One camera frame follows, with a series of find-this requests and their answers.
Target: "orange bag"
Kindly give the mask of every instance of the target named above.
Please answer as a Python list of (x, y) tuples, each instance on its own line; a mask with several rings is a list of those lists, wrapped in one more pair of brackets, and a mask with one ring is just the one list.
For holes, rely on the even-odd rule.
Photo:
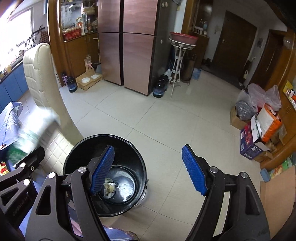
[(268, 104), (264, 104), (262, 110), (257, 116), (257, 120), (261, 128), (261, 139), (263, 142), (268, 142), (271, 136), (282, 125), (280, 117), (273, 111)]

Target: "beige leather chair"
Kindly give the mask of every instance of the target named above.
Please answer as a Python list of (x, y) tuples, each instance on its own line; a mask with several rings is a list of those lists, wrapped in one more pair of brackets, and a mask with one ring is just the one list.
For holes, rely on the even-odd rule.
[(59, 92), (50, 46), (40, 43), (24, 54), (26, 81), (37, 106), (51, 107), (60, 117), (60, 132), (72, 145), (83, 136), (72, 121)]

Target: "black trash can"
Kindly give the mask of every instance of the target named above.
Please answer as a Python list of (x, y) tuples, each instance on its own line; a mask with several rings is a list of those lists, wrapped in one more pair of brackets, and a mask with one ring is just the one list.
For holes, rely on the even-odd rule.
[(115, 157), (108, 178), (119, 183), (115, 195), (104, 199), (102, 193), (92, 197), (99, 217), (120, 215), (141, 201), (146, 193), (146, 167), (143, 158), (134, 145), (113, 135), (100, 134), (87, 137), (76, 144), (66, 158), (63, 174), (73, 173), (77, 168), (87, 166), (90, 160), (102, 154), (107, 145), (115, 150)]

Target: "wall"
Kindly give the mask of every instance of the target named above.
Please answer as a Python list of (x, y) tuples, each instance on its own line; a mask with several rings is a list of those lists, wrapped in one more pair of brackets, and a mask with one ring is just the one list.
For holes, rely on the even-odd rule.
[[(223, 27), (226, 11), (230, 11), (240, 16), (241, 18), (247, 20), (257, 28), (259, 28), (261, 25), (260, 16), (257, 13), (255, 13), (254, 10), (246, 7), (240, 2), (235, 0), (214, 0), (212, 16), (207, 29), (207, 35), (210, 39), (207, 46), (207, 50), (205, 52), (204, 59), (209, 58), (211, 59), (211, 61), (213, 60), (216, 47), (218, 45), (218, 41), (220, 38), (221, 30)], [(215, 33), (216, 26), (218, 26), (219, 30)]]
[(32, 8), (33, 32), (39, 29), (40, 25), (47, 29), (47, 16), (44, 14), (44, 0), (24, 0), (13, 12), (10, 18)]
[(175, 27), (174, 32), (180, 33), (182, 30), (183, 25), (183, 19), (184, 19), (184, 13), (185, 13), (185, 7), (186, 7), (186, 1), (183, 0), (180, 5), (180, 10), (176, 13), (176, 20), (175, 20)]
[[(255, 47), (253, 49), (253, 51), (251, 52), (250, 56), (249, 56), (249, 60), (251, 61), (251, 59), (253, 57), (256, 57), (251, 65), (251, 69), (249, 71), (249, 74), (244, 82), (244, 86), (247, 87), (249, 82), (252, 79), (252, 76), (259, 64), (259, 61), (261, 59), (262, 53), (264, 51), (265, 45), (266, 45), (266, 41), (268, 38), (268, 34), (269, 34), (269, 30), (270, 29), (274, 29), (274, 30), (280, 30), (280, 31), (287, 31), (287, 27), (283, 24), (282, 21), (280, 21), (277, 16), (272, 12), (269, 13), (268, 16), (266, 18), (265, 21), (263, 21), (262, 26), (260, 27), (259, 31), (258, 31), (258, 35), (257, 38), (255, 38)], [(259, 38), (263, 38), (263, 42), (262, 42), (262, 46), (261, 48), (257, 47), (256, 44), (259, 40)]]

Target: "red basket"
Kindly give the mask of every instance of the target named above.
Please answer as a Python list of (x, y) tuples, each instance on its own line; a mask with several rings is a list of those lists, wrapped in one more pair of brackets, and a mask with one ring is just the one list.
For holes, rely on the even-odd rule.
[(76, 29), (71, 32), (63, 34), (65, 40), (73, 39), (81, 35), (81, 29)]
[(198, 40), (198, 37), (187, 35), (187, 34), (179, 34), (175, 32), (170, 33), (170, 38), (174, 41), (189, 44), (189, 45), (195, 45), (196, 41)]

